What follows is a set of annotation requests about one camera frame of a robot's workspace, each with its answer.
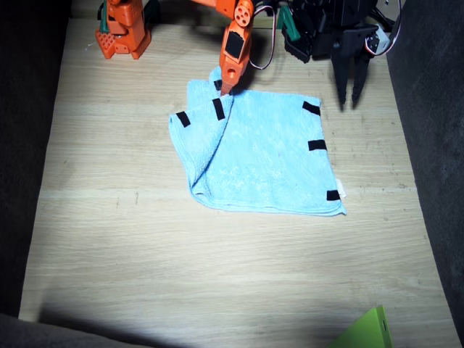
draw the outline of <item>light blue cloth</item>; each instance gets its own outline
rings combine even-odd
[[[259,91],[220,97],[217,80],[219,67],[209,82],[188,83],[188,126],[177,115],[169,120],[193,198],[223,210],[346,214],[341,200],[327,200],[337,190],[327,151],[308,146],[324,137],[320,116],[302,105],[320,100]],[[219,97],[223,120],[212,102]]]

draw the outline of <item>wooden table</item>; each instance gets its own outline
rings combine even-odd
[[[167,129],[222,33],[161,25],[139,61],[107,61],[97,25],[67,31],[22,319],[54,312],[183,347],[324,347],[385,305],[396,347],[459,347],[385,58],[341,112],[330,61],[302,64],[279,33],[250,88],[323,100],[348,214],[223,212],[190,197]]]

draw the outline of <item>green object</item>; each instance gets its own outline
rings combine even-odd
[[[293,21],[291,11],[288,6],[281,7],[278,12],[277,29],[282,29],[284,25],[290,41],[299,40],[300,35],[298,33],[297,27],[295,26],[295,22]]]
[[[107,23],[107,0],[103,1],[103,9],[101,10],[100,33],[102,34],[109,33],[109,28],[108,28],[108,23]]]
[[[327,348],[392,348],[384,306],[373,308],[359,318]]]

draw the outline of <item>gray fabric wall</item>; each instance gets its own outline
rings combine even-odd
[[[436,266],[464,342],[464,1],[407,0],[387,55]]]
[[[0,313],[17,316],[70,0],[4,1],[0,32]]]

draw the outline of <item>wood grain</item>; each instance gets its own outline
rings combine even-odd
[[[459,347],[383,57],[357,109],[340,111],[330,61],[302,64],[281,35],[250,86],[322,99],[347,216],[223,212],[190,197],[167,129],[187,82],[217,65],[220,30],[160,25],[133,61],[103,59],[96,26],[67,31],[22,319],[189,347],[324,347],[385,305],[396,347]]]

